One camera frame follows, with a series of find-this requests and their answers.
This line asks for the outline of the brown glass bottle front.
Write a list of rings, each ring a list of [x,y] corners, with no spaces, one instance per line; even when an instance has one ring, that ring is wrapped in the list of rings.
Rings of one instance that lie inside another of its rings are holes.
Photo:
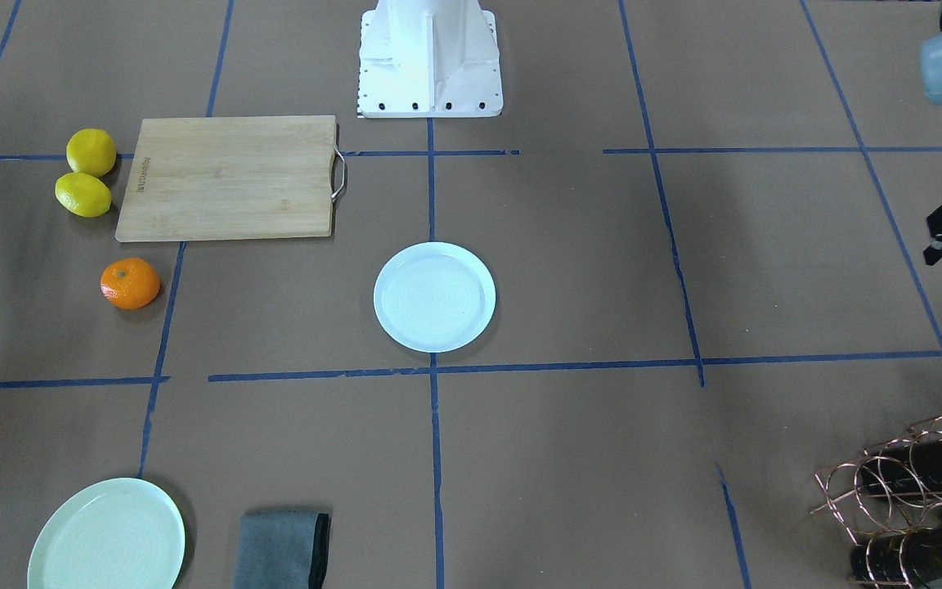
[[[850,552],[863,588],[942,588],[942,527],[875,537]]]

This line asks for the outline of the light blue plate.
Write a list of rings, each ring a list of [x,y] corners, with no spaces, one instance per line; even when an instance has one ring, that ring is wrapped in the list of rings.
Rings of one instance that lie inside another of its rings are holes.
[[[430,241],[397,251],[382,266],[371,302],[390,338],[408,349],[442,353],[485,332],[497,292],[490,269],[471,250]]]

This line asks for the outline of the pale green plate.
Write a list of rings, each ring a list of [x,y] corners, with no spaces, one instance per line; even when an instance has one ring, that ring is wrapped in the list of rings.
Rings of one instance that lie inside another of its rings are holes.
[[[142,479],[108,479],[53,512],[31,549],[29,588],[172,588],[186,556],[173,499]]]

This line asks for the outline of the brown glass bottle middle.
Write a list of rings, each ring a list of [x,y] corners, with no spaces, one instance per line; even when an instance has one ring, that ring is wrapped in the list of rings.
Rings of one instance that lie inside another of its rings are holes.
[[[875,496],[923,491],[942,496],[942,439],[879,451],[860,466],[859,488]]]

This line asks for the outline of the bamboo cutting board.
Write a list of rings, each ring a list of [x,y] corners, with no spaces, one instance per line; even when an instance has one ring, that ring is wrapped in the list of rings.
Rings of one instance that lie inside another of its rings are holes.
[[[143,119],[115,237],[326,238],[346,186],[333,115]]]

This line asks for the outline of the brown glass bottle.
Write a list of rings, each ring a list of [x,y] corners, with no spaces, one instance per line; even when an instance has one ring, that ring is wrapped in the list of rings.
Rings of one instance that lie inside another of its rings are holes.
[[[875,537],[850,552],[863,588],[942,588],[942,527]]]
[[[860,466],[859,488],[875,496],[923,491],[942,496],[942,439],[879,451]]]

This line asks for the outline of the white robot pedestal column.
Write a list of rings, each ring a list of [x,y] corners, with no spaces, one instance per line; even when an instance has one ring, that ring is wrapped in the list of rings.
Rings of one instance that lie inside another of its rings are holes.
[[[360,19],[357,115],[496,117],[497,23],[478,1],[379,1]]]

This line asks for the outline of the orange mandarin fruit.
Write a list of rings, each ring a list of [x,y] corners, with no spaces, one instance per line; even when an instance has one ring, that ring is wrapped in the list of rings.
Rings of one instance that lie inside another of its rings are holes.
[[[116,308],[136,310],[156,299],[161,280],[149,262],[141,258],[126,258],[104,269],[100,288],[105,299]]]

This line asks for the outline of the yellow lemon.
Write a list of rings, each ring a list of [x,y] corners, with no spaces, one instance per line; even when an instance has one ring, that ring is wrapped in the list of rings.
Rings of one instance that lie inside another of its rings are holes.
[[[56,180],[55,197],[68,212],[83,218],[105,215],[113,202],[107,184],[79,172],[66,173]]]
[[[71,135],[65,157],[72,172],[102,178],[115,168],[119,153],[107,130],[87,128]]]

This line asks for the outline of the dark grey folded cloth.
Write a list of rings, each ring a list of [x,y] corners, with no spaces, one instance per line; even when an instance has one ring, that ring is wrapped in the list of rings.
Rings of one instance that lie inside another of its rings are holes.
[[[243,515],[232,588],[321,588],[328,573],[330,523],[326,512]]]

